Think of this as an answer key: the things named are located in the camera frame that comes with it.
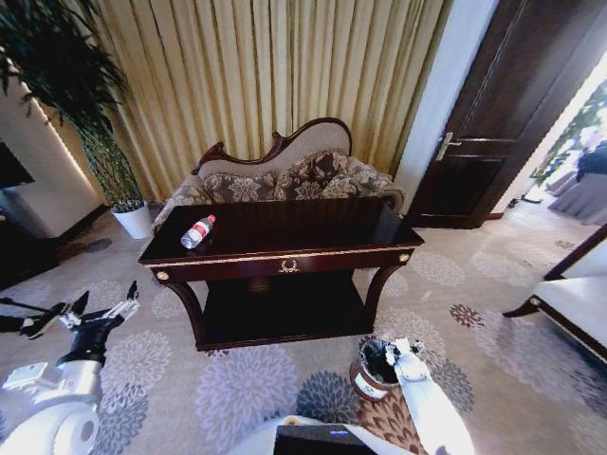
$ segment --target red bottle label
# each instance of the red bottle label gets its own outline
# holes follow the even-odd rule
[[[200,232],[200,235],[202,235],[202,238],[204,239],[205,236],[207,235],[207,229],[205,228],[205,225],[203,225],[202,223],[198,222],[195,225],[192,226],[192,229],[197,230],[198,232]]]

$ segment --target floral patterned carpet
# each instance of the floral patterned carpet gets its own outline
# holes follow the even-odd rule
[[[109,213],[62,249],[61,266],[0,295],[51,306],[89,290],[94,310],[122,300],[138,280],[141,308],[108,343],[98,455],[224,453],[289,413],[358,423],[424,453],[399,389],[372,404],[348,378],[365,339],[402,336],[425,343],[424,360],[478,454],[604,454],[605,365],[542,314],[501,316],[594,230],[525,203],[475,230],[420,229],[426,244],[387,282],[376,332],[366,337],[198,353],[177,297],[137,264],[144,242],[129,239]],[[373,272],[355,273],[363,297]],[[206,285],[194,288],[204,301]],[[0,380],[18,366],[54,361],[69,343],[60,325],[34,341],[0,335]],[[22,400],[0,391],[0,441],[24,418]]]

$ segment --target water bottle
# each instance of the water bottle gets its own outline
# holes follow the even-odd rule
[[[181,237],[181,244],[188,249],[196,248],[196,246],[202,242],[202,239],[209,235],[215,220],[215,215],[209,215],[206,218],[197,221],[195,225],[190,227],[188,231],[183,234],[183,237]]]

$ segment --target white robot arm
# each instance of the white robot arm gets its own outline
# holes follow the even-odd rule
[[[76,333],[69,354],[60,358],[55,367],[47,362],[36,363],[10,374],[2,388],[31,393],[32,402],[42,410],[10,434],[0,446],[0,455],[91,452],[99,430],[97,407],[101,399],[105,341],[110,331],[138,310],[137,294],[137,284],[133,282],[127,300],[111,310],[83,317],[78,312],[63,316],[65,326]]]
[[[474,445],[450,399],[432,380],[428,367],[412,351],[407,338],[387,347],[421,444],[431,455],[473,455]]]

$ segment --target white plant pot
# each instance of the white plant pot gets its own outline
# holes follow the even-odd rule
[[[112,211],[112,214],[134,239],[143,239],[152,233],[152,219],[150,218],[150,209],[147,202],[143,203],[141,209],[125,213]]]

